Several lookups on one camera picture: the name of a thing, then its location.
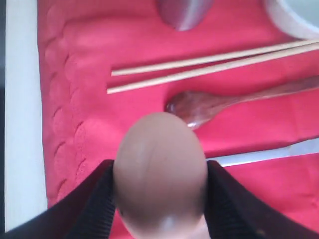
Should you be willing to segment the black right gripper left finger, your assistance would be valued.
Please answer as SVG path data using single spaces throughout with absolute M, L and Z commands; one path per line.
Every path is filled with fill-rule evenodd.
M 70 194 L 2 239 L 107 239 L 115 215 L 113 160 L 104 160 Z

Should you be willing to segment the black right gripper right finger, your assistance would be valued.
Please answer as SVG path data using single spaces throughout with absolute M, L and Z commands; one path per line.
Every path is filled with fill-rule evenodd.
M 259 200 L 218 162 L 208 161 L 204 210 L 212 239 L 317 239 L 318 233 Z

